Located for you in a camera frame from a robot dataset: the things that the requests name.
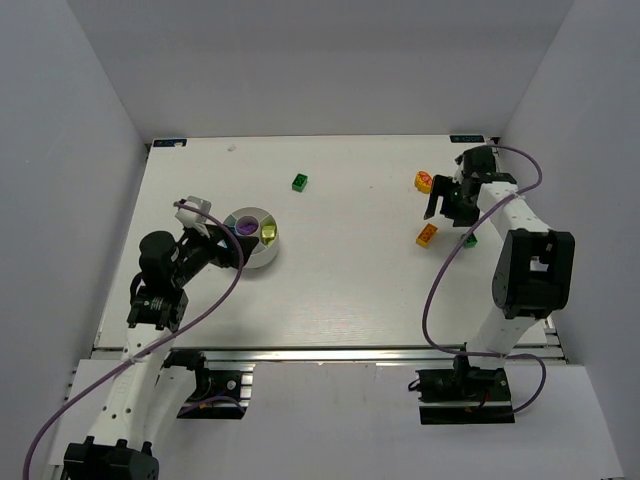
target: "black bracket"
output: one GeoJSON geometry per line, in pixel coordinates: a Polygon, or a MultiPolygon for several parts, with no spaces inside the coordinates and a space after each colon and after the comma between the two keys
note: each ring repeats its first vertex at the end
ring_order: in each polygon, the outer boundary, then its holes
{"type": "MultiPolygon", "coordinates": [[[[241,399],[240,392],[242,390],[242,373],[240,370],[209,370],[205,368],[200,375],[209,385],[209,388],[206,391],[200,390],[194,392],[194,395],[189,398],[189,401],[195,402],[215,397],[216,395],[224,395],[239,402],[241,399]]],[[[242,417],[244,417],[244,413],[238,408],[222,407],[219,404],[213,403],[203,406],[202,408],[191,410],[190,412],[180,415],[178,418],[240,420],[242,417]]]]}
{"type": "Polygon", "coordinates": [[[419,370],[409,390],[420,392],[421,425],[514,423],[511,391],[503,370],[491,381],[461,386],[453,369],[419,370]]]}
{"type": "Polygon", "coordinates": [[[131,299],[131,310],[127,317],[129,328],[138,323],[156,326],[156,330],[168,328],[175,333],[182,322],[189,299],[184,290],[157,295],[147,287],[140,287],[131,299]]]}
{"type": "Polygon", "coordinates": [[[449,135],[451,143],[484,143],[482,135],[449,135]]]}
{"type": "Polygon", "coordinates": [[[508,173],[498,172],[496,159],[490,146],[466,150],[455,159],[460,165],[462,178],[454,179],[443,175],[433,178],[431,194],[424,219],[436,214],[438,198],[442,197],[440,213],[453,220],[454,227],[470,227],[478,221],[478,194],[484,183],[516,183],[508,173]]]}
{"type": "Polygon", "coordinates": [[[186,138],[168,138],[168,139],[158,139],[153,141],[153,147],[186,147],[187,139],[186,138]]]}
{"type": "Polygon", "coordinates": [[[160,465],[145,443],[141,452],[116,446],[94,445],[93,437],[84,443],[70,443],[64,455],[64,469],[70,480],[157,480],[160,465]]]}
{"type": "Polygon", "coordinates": [[[569,232],[509,230],[491,292],[506,318],[548,317],[569,300],[575,240],[569,232]],[[545,270],[532,270],[537,259],[545,270]]]}

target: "metal base plate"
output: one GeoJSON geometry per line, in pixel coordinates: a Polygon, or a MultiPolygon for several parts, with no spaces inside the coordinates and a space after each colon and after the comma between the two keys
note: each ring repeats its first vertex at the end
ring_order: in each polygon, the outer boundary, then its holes
{"type": "Polygon", "coordinates": [[[429,385],[446,383],[452,369],[418,371],[421,393],[420,423],[422,425],[473,425],[514,423],[511,391],[504,372],[496,384],[469,396],[458,397],[442,394],[429,385]]]}

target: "cable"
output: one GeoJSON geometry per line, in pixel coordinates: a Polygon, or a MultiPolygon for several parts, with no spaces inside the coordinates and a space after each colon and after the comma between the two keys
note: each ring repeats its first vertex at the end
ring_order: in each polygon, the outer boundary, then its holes
{"type": "Polygon", "coordinates": [[[130,358],[128,360],[125,360],[120,365],[118,365],[116,368],[114,368],[109,373],[107,373],[106,375],[104,375],[101,378],[99,378],[98,380],[96,380],[94,383],[89,385],[82,392],[80,392],[78,395],[76,395],[75,397],[70,399],[67,403],[65,403],[62,407],[60,407],[60,409],[56,413],[54,413],[51,416],[51,418],[49,418],[49,420],[47,420],[45,422],[45,424],[42,426],[42,428],[36,434],[35,438],[33,439],[33,442],[31,442],[31,445],[29,446],[29,449],[27,450],[27,454],[26,454],[25,459],[24,459],[24,464],[22,466],[22,479],[23,480],[29,480],[29,470],[31,468],[31,462],[33,460],[33,454],[35,453],[38,444],[42,440],[42,437],[44,437],[44,434],[47,433],[47,430],[49,430],[49,428],[51,428],[51,426],[67,410],[69,410],[76,403],[78,403],[84,397],[89,395],[91,392],[93,392],[96,388],[98,388],[100,385],[105,383],[107,380],[109,380],[109,379],[115,377],[116,375],[124,372],[127,368],[129,368],[131,365],[133,365],[136,362],[136,360],[139,360],[139,359],[149,355],[151,352],[153,352],[157,348],[160,348],[162,345],[165,345],[166,343],[176,339],[177,337],[179,337],[183,333],[191,330],[193,327],[198,325],[200,322],[202,322],[202,320],[204,320],[209,315],[211,315],[211,313],[213,313],[222,304],[222,302],[224,302],[227,299],[227,297],[229,295],[231,295],[231,292],[233,292],[233,290],[236,288],[236,285],[240,281],[240,275],[242,275],[242,269],[243,269],[243,266],[244,266],[244,255],[242,253],[242,247],[240,245],[240,242],[238,242],[238,239],[235,237],[235,235],[233,235],[231,233],[231,231],[225,225],[223,225],[220,221],[218,221],[216,218],[212,217],[208,213],[203,212],[202,210],[199,210],[197,208],[191,207],[190,205],[182,204],[180,202],[175,202],[173,204],[173,206],[177,207],[177,208],[182,208],[184,210],[189,210],[190,212],[198,213],[198,214],[202,215],[207,220],[210,220],[211,222],[213,222],[215,225],[217,225],[218,227],[220,227],[222,229],[222,231],[229,237],[229,239],[233,243],[233,246],[236,248],[236,251],[238,252],[238,271],[236,272],[236,276],[234,277],[233,281],[231,282],[231,285],[229,285],[229,288],[227,288],[227,290],[220,296],[218,301],[216,301],[207,310],[205,310],[198,317],[196,317],[195,320],[191,321],[190,323],[188,323],[184,327],[176,330],[174,333],[172,333],[168,337],[160,340],[159,342],[154,343],[153,345],[150,345],[149,347],[145,348],[144,350],[141,350],[139,353],[134,355],[132,358],[130,358]]]}
{"type": "Polygon", "coordinates": [[[201,402],[196,402],[193,405],[189,405],[188,407],[184,407],[182,410],[180,410],[180,412],[178,412],[178,416],[184,415],[185,413],[189,413],[192,410],[196,410],[197,408],[200,408],[203,405],[208,405],[210,403],[216,403],[216,402],[229,402],[229,403],[233,403],[236,408],[238,410],[240,410],[242,413],[245,413],[245,408],[240,405],[240,402],[238,402],[235,398],[231,398],[231,397],[227,397],[225,395],[219,394],[216,395],[214,397],[209,397],[206,400],[203,400],[201,402]]]}
{"type": "Polygon", "coordinates": [[[416,390],[418,390],[418,388],[420,387],[420,379],[416,378],[413,382],[409,383],[409,385],[407,385],[407,388],[409,389],[410,392],[415,392],[416,390]]]}
{"type": "Polygon", "coordinates": [[[488,401],[489,401],[489,392],[484,394],[484,398],[482,399],[482,402],[480,402],[480,405],[478,405],[474,410],[480,410],[482,407],[486,405],[488,401]]]}
{"type": "MultiPolygon", "coordinates": [[[[436,290],[438,289],[438,286],[440,285],[440,282],[442,281],[442,277],[444,276],[444,273],[447,271],[447,268],[449,268],[449,265],[451,264],[453,259],[456,257],[456,255],[458,254],[460,249],[464,246],[464,244],[467,241],[467,239],[471,236],[471,234],[473,234],[473,232],[475,232],[478,229],[478,227],[480,225],[482,225],[487,219],[489,219],[489,217],[491,217],[491,215],[493,215],[499,208],[503,207],[504,205],[509,203],[514,198],[516,198],[516,197],[518,197],[520,195],[523,195],[524,193],[530,192],[534,188],[537,188],[542,183],[542,168],[540,168],[540,164],[531,155],[529,155],[528,153],[520,150],[519,148],[509,147],[507,145],[488,145],[488,146],[490,148],[498,148],[498,149],[502,149],[502,150],[509,150],[511,152],[515,152],[515,153],[517,153],[519,155],[522,155],[527,160],[529,160],[531,162],[531,164],[534,166],[534,168],[536,169],[536,172],[538,173],[538,179],[534,183],[532,183],[531,185],[523,187],[523,188],[517,190],[515,193],[512,193],[512,194],[506,196],[505,198],[500,200],[498,203],[496,203],[493,207],[491,207],[489,210],[487,210],[487,212],[484,215],[482,215],[478,219],[478,221],[471,226],[471,228],[469,228],[467,233],[464,234],[464,236],[460,239],[458,244],[453,248],[453,250],[451,251],[449,256],[445,259],[444,263],[442,264],[442,267],[440,267],[440,270],[438,271],[438,273],[436,274],[435,279],[433,280],[433,284],[431,285],[431,289],[429,290],[429,295],[427,296],[427,301],[426,301],[426,303],[424,305],[424,311],[422,313],[422,334],[424,335],[424,338],[427,341],[427,343],[429,345],[431,345],[431,347],[433,347],[436,350],[439,350],[441,352],[448,353],[450,355],[460,355],[460,356],[464,356],[464,357],[506,358],[506,359],[510,359],[510,360],[531,359],[531,360],[535,360],[536,362],[538,362],[540,364],[540,368],[542,369],[542,375],[540,377],[540,384],[538,385],[538,388],[533,393],[533,395],[529,398],[529,400],[527,400],[522,405],[520,405],[517,408],[514,408],[511,412],[509,412],[509,415],[511,415],[511,414],[515,414],[515,413],[521,412],[522,410],[527,408],[529,405],[531,405],[533,402],[535,402],[536,399],[540,396],[540,393],[542,392],[542,389],[544,388],[544,384],[547,381],[547,367],[544,364],[544,362],[542,361],[542,359],[540,357],[537,357],[536,355],[533,355],[533,354],[530,354],[530,353],[519,353],[519,354],[515,354],[515,355],[504,356],[504,355],[501,355],[499,353],[463,352],[463,351],[453,350],[451,348],[447,348],[447,347],[443,347],[441,345],[438,345],[435,341],[433,341],[433,339],[429,335],[429,331],[427,329],[427,318],[429,316],[429,309],[431,308],[431,304],[433,303],[433,297],[435,296],[436,290]]],[[[474,147],[473,149],[475,149],[475,148],[484,148],[484,147],[487,147],[487,145],[479,145],[477,147],[474,147]]]]}

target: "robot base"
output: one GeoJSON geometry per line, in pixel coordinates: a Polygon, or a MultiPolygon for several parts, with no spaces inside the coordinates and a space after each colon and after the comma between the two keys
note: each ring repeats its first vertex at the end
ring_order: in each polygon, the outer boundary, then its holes
{"type": "Polygon", "coordinates": [[[490,385],[454,381],[454,370],[420,370],[415,387],[420,396],[422,425],[514,423],[511,391],[504,371],[490,385]]]}
{"type": "MultiPolygon", "coordinates": [[[[231,397],[236,401],[241,401],[242,372],[239,370],[208,370],[204,369],[202,375],[205,376],[204,383],[208,384],[207,390],[198,392],[198,398],[190,398],[190,401],[197,402],[216,395],[231,397]]],[[[202,408],[191,410],[178,418],[207,418],[240,420],[244,413],[237,408],[221,407],[218,404],[210,404],[202,408]]]]}

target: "orange lego brick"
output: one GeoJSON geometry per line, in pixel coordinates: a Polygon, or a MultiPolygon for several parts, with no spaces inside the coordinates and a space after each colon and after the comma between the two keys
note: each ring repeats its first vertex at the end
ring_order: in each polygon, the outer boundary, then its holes
{"type": "Polygon", "coordinates": [[[433,240],[437,231],[438,227],[428,223],[427,226],[422,229],[418,238],[416,238],[416,243],[421,247],[427,248],[427,245],[429,245],[429,242],[433,240]]]}

